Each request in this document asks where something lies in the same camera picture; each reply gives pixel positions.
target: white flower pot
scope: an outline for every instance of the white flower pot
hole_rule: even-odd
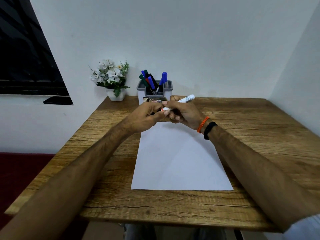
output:
[[[125,88],[120,89],[120,94],[118,97],[115,96],[113,90],[113,88],[106,88],[106,93],[108,94],[111,101],[122,101],[125,99],[127,92]]]

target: hand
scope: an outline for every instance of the hand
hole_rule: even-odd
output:
[[[144,102],[123,120],[123,124],[131,133],[146,131],[169,114],[169,111],[157,112],[161,108],[161,103]]]
[[[169,118],[172,123],[182,123],[191,129],[198,129],[201,122],[206,116],[201,113],[193,102],[179,103],[178,100],[185,96],[170,96],[170,101],[163,101],[162,104],[167,108],[174,110],[170,111]]]

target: wooden table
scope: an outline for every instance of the wooden table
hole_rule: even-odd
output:
[[[222,128],[320,196],[319,137],[265,99],[196,98],[194,103]],[[106,98],[6,213],[16,214],[50,177],[137,106],[135,96],[127,96],[123,102],[111,102]],[[80,216],[114,222],[145,221],[277,231],[228,168],[225,170],[233,191],[130,190],[139,140],[140,134],[135,134],[115,151]]]

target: desk organizer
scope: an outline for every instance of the desk organizer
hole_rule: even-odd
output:
[[[172,81],[168,80],[168,87],[164,88],[163,85],[160,86],[158,95],[153,95],[151,92],[146,92],[146,86],[142,83],[142,81],[139,81],[138,86],[138,99],[139,99],[139,105],[144,102],[143,98],[163,98],[165,97],[166,100],[170,100],[170,96],[172,95]]]

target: person's left arm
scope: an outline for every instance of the person's left arm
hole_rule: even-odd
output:
[[[118,146],[134,133],[150,129],[169,112],[145,102],[99,141],[49,179],[2,229],[0,239],[56,239],[88,197],[102,168]]]

